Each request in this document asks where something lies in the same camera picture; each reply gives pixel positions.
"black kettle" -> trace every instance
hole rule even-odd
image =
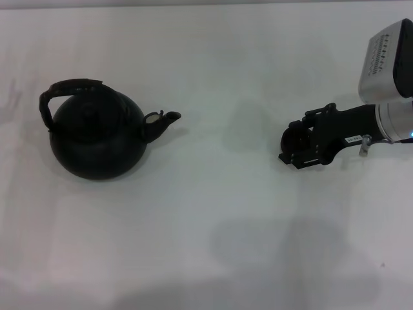
[[[52,117],[48,103],[62,96],[71,97]],[[39,109],[57,160],[69,172],[91,180],[115,178],[131,169],[146,144],[181,118],[162,110],[144,116],[131,99],[93,79],[53,84],[41,94]]]

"label sticker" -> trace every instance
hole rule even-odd
[[[352,137],[345,138],[345,140],[347,141],[347,143],[354,143],[354,142],[363,140],[363,137],[361,137],[361,136],[352,136]]]

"white table surface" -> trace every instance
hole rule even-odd
[[[413,3],[0,11],[0,309],[412,309],[413,147],[277,159],[305,111],[361,104],[368,40],[405,17]],[[183,117],[133,173],[79,179],[38,111],[76,77]]]

